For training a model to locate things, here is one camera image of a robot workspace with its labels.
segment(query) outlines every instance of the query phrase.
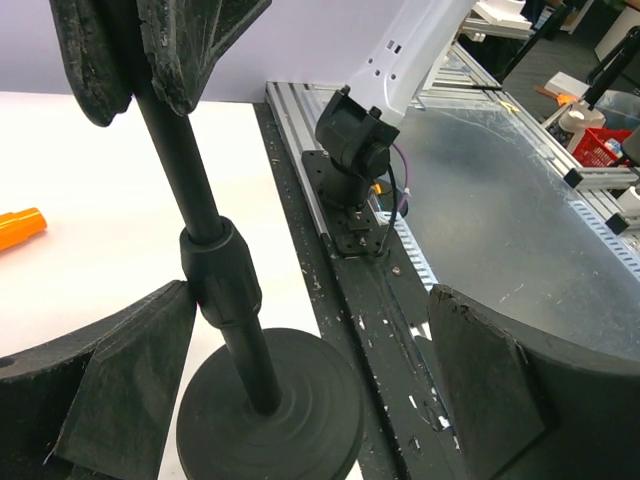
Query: orange marker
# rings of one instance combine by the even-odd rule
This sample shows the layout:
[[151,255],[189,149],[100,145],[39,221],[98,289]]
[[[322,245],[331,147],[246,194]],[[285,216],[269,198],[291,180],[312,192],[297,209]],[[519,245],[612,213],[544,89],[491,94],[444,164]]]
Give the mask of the orange marker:
[[28,240],[47,228],[37,208],[0,215],[0,251]]

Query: red basket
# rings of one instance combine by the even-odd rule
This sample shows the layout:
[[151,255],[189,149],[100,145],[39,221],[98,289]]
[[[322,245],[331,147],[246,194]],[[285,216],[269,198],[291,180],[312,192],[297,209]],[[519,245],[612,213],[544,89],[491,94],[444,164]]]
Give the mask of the red basket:
[[607,130],[587,128],[573,156],[585,167],[609,167],[618,160],[616,154],[604,146],[610,138],[622,143],[631,130]]

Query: white wall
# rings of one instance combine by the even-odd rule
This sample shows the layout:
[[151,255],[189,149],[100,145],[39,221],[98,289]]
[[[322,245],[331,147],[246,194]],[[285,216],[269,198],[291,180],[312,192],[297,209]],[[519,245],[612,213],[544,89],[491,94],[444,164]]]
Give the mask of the white wall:
[[[203,98],[260,101],[267,80],[344,83],[402,3],[273,0],[220,60]],[[48,0],[0,0],[3,90],[70,92]]]

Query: stand pole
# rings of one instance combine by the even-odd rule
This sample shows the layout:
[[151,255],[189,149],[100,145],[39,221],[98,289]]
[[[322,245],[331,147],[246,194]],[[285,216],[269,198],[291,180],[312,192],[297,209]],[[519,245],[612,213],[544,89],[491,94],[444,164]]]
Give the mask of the stand pole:
[[181,248],[189,285],[205,318],[222,330],[252,405],[271,414],[281,392],[258,321],[261,293],[249,250],[218,214],[189,118],[156,94],[136,1],[99,0],[98,7],[186,225]]

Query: orange object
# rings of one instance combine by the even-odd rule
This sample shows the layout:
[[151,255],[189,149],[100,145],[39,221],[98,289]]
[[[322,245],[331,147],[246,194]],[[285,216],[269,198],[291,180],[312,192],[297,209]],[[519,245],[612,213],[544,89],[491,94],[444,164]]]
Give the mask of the orange object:
[[577,97],[574,97],[573,95],[565,95],[564,93],[561,93],[556,97],[556,101],[561,107],[564,107],[567,103],[575,102],[576,100],[578,100]]
[[47,222],[37,208],[0,215],[0,251],[28,240],[47,228]]

